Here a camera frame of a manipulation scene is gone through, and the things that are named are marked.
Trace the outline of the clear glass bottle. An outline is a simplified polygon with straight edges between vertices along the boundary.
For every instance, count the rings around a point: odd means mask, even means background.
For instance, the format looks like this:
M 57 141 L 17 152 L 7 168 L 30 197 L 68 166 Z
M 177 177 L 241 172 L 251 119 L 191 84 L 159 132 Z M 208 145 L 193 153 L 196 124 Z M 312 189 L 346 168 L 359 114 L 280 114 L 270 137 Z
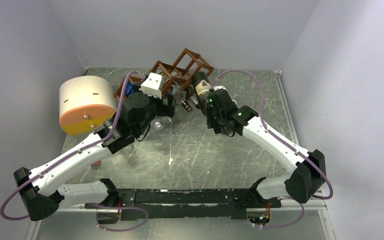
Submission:
M 152 126 L 155 131 L 161 131 L 164 128 L 171 128 L 174 123 L 174 119 L 172 117 L 156 117 L 152 121 Z

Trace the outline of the green wine bottle tan label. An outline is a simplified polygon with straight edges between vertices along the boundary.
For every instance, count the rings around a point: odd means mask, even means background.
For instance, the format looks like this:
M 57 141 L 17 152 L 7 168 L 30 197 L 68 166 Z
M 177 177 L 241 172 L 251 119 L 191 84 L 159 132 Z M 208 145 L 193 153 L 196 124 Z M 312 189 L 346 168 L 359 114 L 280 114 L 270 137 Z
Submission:
M 200 104 L 198 102 L 198 99 L 195 95 L 195 92 L 191 86 L 186 87 L 186 89 L 182 90 L 186 93 L 186 100 L 188 103 L 192 106 L 195 107 L 196 109 L 200 109 Z

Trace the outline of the dark wine bottle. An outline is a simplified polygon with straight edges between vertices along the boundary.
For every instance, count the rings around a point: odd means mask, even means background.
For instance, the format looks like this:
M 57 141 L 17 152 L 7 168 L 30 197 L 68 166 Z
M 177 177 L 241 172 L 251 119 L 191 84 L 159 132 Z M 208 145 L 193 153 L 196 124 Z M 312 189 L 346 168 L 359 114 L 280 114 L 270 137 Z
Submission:
M 198 99 L 199 108 L 204 116 L 207 116 L 207 104 L 210 103 L 209 94 L 212 88 L 208 76 L 203 71 L 192 75 L 192 86 Z

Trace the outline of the blue square bottle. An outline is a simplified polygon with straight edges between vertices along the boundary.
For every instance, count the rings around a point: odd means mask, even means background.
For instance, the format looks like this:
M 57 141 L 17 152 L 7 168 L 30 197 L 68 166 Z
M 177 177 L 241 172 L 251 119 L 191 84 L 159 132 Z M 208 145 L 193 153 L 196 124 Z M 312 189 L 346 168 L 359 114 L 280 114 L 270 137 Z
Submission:
M 128 80 L 126 87 L 125 87 L 125 91 L 124 91 L 125 97 L 127 98 L 128 96 L 130 96 L 134 92 L 135 92 L 134 84 L 130 80 Z

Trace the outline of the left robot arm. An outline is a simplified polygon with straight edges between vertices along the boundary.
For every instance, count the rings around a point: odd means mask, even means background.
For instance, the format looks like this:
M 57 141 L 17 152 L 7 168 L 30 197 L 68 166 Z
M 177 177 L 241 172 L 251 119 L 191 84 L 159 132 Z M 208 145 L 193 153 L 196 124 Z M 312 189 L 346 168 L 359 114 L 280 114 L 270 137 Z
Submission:
M 145 136 L 155 117 L 174 117 L 175 96 L 172 92 L 167 96 L 167 103 L 164 103 L 162 98 L 134 92 L 120 101 L 111 118 L 69 151 L 40 167 L 16 170 L 13 175 L 28 218 L 43 220 L 58 208 L 78 204 L 117 206 L 119 191 L 108 178 L 85 184 L 68 185 L 66 182 L 91 164 Z

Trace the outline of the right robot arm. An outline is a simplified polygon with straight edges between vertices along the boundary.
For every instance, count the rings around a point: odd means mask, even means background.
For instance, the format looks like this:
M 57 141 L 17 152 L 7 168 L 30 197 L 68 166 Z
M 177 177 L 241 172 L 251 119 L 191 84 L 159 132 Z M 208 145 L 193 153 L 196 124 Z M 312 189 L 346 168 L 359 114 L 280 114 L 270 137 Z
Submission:
M 326 182 L 325 156 L 320 150 L 309 151 L 293 143 L 262 121 L 251 107 L 237 107 L 225 89 L 211 90 L 205 107 L 208 128 L 216 134 L 236 133 L 253 141 L 287 170 L 280 177 L 263 178 L 253 184 L 249 199 L 255 207 L 277 197 L 290 197 L 305 204 Z

